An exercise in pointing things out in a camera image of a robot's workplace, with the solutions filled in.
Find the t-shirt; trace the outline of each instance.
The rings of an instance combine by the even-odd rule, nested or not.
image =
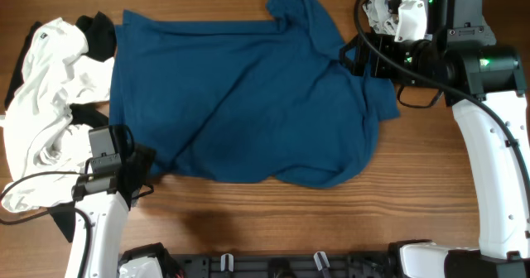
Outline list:
[[[354,77],[317,0],[269,0],[271,21],[116,27],[110,123],[157,150],[164,172],[234,183],[331,187],[362,171],[378,123],[397,117],[387,79]]]

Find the black garment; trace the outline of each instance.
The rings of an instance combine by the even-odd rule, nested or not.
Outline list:
[[[113,22],[103,13],[94,18],[82,16],[75,25],[84,33],[89,43],[89,52],[85,55],[100,62],[114,56],[116,33]]]
[[[30,50],[31,42],[33,41],[33,35],[41,26],[41,22],[35,22],[33,26],[31,26],[30,32],[27,34],[26,39],[24,40],[24,46],[20,51],[20,55],[18,55],[17,64],[15,65],[15,69],[13,70],[13,74],[11,76],[11,83],[9,84],[9,89],[7,89],[6,99],[3,102],[5,109],[9,107],[9,104],[11,104],[11,101],[15,97],[15,91],[17,91],[17,89],[20,88],[20,86],[22,86],[24,83],[24,80],[22,79],[22,65],[24,64],[24,59],[26,58],[27,52]]]
[[[96,110],[94,103],[71,104],[72,123],[70,125],[89,125],[92,128],[108,126],[108,117]]]

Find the green light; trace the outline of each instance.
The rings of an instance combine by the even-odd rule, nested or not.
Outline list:
[[[480,59],[480,65],[481,66],[487,66],[489,64],[489,60],[488,59]]]

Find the white cloth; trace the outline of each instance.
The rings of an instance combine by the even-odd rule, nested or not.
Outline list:
[[[396,35],[398,20],[388,12],[388,0],[369,0],[363,4],[363,9],[376,33]]]
[[[24,84],[0,125],[13,180],[42,171],[80,171],[91,157],[86,125],[69,125],[69,105],[109,100],[114,58],[98,62],[84,33],[61,18],[40,27],[22,66]],[[18,185],[2,201],[10,212],[72,200],[76,175],[46,175]]]

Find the wooden surface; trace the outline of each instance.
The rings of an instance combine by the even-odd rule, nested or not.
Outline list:
[[[0,97],[9,85],[22,42],[34,21],[75,22],[98,10],[121,22],[124,8],[161,20],[262,20],[267,0],[0,0]],[[345,39],[355,33],[354,0],[320,0]],[[517,46],[530,74],[524,0],[484,0],[499,41]],[[432,91],[403,97],[424,102]],[[308,189],[269,179],[228,185],[164,177],[132,210],[121,251],[162,242],[173,253],[284,254],[384,249],[389,242],[432,238],[477,246],[479,218],[465,144],[449,108],[400,108],[381,124],[369,167],[332,189]],[[0,185],[10,175],[0,151]],[[70,245],[42,218],[0,226],[0,277],[62,277]]]

